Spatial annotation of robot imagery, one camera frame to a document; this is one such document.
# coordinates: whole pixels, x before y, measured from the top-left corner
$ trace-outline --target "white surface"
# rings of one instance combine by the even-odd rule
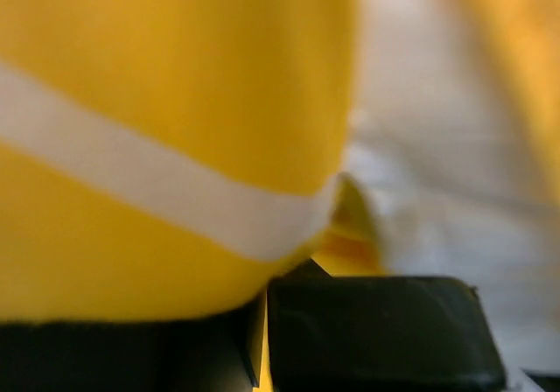
[[[366,0],[347,167],[381,216],[384,260],[479,287],[514,366],[560,373],[558,210],[453,0]]]
[[[536,383],[534,383],[522,370],[518,367],[511,368],[507,371],[508,390],[516,392],[544,392]]]

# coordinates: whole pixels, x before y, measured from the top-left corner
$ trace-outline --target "yellow jacket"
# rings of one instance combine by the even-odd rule
[[[333,207],[356,0],[0,0],[0,319],[192,318]]]

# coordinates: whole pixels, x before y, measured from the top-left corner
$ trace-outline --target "white fabric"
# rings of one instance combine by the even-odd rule
[[[518,367],[507,371],[507,390],[512,392],[544,392],[531,378]]]
[[[505,359],[560,374],[560,219],[455,0],[366,0],[347,168],[386,265],[479,287]]]
[[[241,256],[292,253],[329,219],[335,177],[313,196],[236,182],[0,65],[0,142]]]

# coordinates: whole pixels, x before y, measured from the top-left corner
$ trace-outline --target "black object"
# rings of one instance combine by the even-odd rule
[[[545,392],[560,392],[560,376],[528,373],[528,376]]]
[[[232,328],[232,338],[254,387],[259,386],[261,376],[265,312],[266,293],[263,293],[227,315]]]
[[[453,278],[306,277],[268,291],[275,390],[502,391],[479,300]]]
[[[0,391],[250,392],[230,316],[1,325]]]

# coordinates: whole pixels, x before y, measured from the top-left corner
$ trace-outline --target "white stripe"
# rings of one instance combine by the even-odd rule
[[[289,254],[327,224],[335,187],[330,178],[305,197],[237,183],[1,64],[0,140],[124,203],[263,261]]]

